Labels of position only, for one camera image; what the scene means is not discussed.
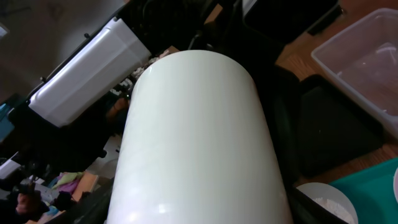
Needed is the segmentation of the white cup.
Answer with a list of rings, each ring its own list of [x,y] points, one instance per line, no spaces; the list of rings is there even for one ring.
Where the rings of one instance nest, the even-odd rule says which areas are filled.
[[[132,94],[108,223],[292,223],[250,74],[186,50],[153,63]]]

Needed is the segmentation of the teal serving tray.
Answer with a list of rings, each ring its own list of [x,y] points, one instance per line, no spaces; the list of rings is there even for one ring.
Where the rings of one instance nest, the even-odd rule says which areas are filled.
[[[335,180],[356,210],[359,224],[397,224],[397,200],[393,182],[397,159],[391,159]]]

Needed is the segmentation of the clear plastic bin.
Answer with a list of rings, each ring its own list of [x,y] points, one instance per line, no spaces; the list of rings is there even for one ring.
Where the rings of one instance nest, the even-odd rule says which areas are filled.
[[[397,136],[397,11],[377,9],[311,53],[326,76]]]

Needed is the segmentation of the large white plate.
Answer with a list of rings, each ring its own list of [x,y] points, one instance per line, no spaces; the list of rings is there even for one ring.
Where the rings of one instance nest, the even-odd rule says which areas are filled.
[[[394,173],[393,192],[394,192],[395,200],[398,203],[398,168],[396,169],[396,171]]]

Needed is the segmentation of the small grey bowl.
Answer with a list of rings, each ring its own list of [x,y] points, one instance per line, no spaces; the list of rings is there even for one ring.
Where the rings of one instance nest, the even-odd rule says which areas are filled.
[[[353,204],[337,188],[324,183],[311,182],[299,185],[297,189],[344,222],[358,224],[358,216]]]

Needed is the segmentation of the black rectangular tray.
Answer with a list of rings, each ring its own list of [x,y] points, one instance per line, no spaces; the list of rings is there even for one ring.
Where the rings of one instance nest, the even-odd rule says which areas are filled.
[[[315,177],[384,144],[380,122],[315,74],[276,67],[274,143],[284,182]]]

